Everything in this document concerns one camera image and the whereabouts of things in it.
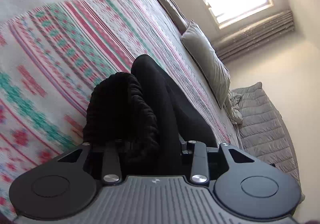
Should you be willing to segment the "black pants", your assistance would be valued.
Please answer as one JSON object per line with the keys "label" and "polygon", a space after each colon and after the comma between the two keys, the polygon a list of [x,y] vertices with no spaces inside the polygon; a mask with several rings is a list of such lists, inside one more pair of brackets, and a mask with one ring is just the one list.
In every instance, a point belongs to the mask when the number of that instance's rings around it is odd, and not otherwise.
{"label": "black pants", "polygon": [[94,147],[116,147],[127,175],[179,175],[181,140],[217,145],[213,131],[176,82],[148,55],[92,92],[83,129]]}

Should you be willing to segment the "grey quilted headboard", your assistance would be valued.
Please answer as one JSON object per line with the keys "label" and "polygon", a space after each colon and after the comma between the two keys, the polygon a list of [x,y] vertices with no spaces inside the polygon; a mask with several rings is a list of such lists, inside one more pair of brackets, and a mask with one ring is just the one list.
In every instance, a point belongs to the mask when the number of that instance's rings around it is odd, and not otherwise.
{"label": "grey quilted headboard", "polygon": [[263,90],[261,82],[233,89],[240,98],[240,140],[245,152],[300,181],[295,148],[281,114]]}

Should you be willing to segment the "grey pillow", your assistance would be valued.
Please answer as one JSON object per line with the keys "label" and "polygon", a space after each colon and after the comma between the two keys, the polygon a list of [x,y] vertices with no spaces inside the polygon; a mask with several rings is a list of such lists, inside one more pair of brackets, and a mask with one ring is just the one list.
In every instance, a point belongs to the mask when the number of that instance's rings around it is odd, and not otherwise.
{"label": "grey pillow", "polygon": [[228,69],[217,57],[208,38],[194,21],[189,22],[188,28],[181,36],[181,42],[199,65],[219,106],[222,107],[228,97],[231,83]]}

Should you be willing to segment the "red green patterned blanket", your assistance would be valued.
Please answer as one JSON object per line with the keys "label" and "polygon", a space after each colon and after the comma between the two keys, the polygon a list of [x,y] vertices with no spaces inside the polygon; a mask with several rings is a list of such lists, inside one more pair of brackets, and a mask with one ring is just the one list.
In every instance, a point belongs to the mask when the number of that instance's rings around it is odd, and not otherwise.
{"label": "red green patterned blanket", "polygon": [[9,187],[25,171],[82,141],[94,87],[151,56],[211,126],[236,140],[181,34],[157,0],[66,0],[1,26],[1,213],[16,217]]}

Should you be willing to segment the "beige striped curtain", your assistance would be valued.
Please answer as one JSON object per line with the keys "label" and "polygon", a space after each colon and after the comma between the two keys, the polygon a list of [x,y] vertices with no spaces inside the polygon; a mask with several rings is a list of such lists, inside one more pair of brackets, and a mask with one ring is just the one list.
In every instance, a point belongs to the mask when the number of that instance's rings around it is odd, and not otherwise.
{"label": "beige striped curtain", "polygon": [[294,30],[293,13],[285,10],[216,41],[213,48],[221,61],[229,62]]}

